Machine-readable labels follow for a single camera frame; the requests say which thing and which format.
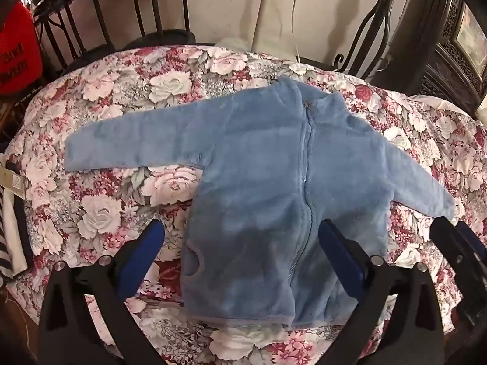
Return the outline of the blue fleece zip jacket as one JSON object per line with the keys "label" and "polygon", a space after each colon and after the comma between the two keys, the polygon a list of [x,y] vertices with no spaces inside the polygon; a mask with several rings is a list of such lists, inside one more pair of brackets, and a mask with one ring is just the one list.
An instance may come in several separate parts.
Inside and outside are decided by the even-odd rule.
{"label": "blue fleece zip jacket", "polygon": [[445,188],[340,93],[288,78],[90,123],[65,142],[70,172],[172,164],[202,172],[181,285],[187,312],[207,323],[342,324],[356,301],[320,247],[320,222],[381,256],[392,202],[455,214]]}

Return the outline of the striped folded clothes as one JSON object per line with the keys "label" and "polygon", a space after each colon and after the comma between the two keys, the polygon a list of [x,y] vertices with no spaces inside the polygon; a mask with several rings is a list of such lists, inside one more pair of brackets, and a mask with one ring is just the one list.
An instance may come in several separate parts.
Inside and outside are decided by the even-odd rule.
{"label": "striped folded clothes", "polygon": [[23,178],[1,154],[1,288],[31,269],[34,255],[26,225]]}

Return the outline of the floral pink bed cover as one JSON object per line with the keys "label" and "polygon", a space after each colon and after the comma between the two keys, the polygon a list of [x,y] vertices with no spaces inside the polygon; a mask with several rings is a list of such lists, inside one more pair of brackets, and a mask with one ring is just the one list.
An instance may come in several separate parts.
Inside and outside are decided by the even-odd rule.
{"label": "floral pink bed cover", "polygon": [[114,254],[152,219],[168,235],[128,307],[171,364],[313,364],[338,328],[278,326],[215,329],[187,318],[179,278],[182,231],[200,172],[180,165],[68,173],[65,138],[86,123],[133,110],[213,98],[288,76],[340,92],[367,120],[441,181],[457,216],[486,235],[486,128],[470,116],[361,79],[264,54],[173,46],[112,54],[47,85],[30,102],[5,154],[26,185],[33,268],[8,291],[33,319],[40,315],[54,263],[83,266]]}

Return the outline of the dark carved wooden cabinet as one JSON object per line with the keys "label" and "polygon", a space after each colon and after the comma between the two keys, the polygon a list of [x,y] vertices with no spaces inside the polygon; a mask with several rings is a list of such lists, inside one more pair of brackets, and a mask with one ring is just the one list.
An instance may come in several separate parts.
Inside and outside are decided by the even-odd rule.
{"label": "dark carved wooden cabinet", "polygon": [[465,0],[407,0],[371,83],[436,96],[475,118],[486,98],[486,32]]}

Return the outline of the red bag with print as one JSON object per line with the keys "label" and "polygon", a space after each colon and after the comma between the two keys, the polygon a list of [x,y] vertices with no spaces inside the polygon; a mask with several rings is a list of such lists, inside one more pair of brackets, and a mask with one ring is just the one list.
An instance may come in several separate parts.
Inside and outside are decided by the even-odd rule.
{"label": "red bag with print", "polygon": [[1,96],[27,89],[43,73],[36,28],[29,10],[18,0],[1,25]]}

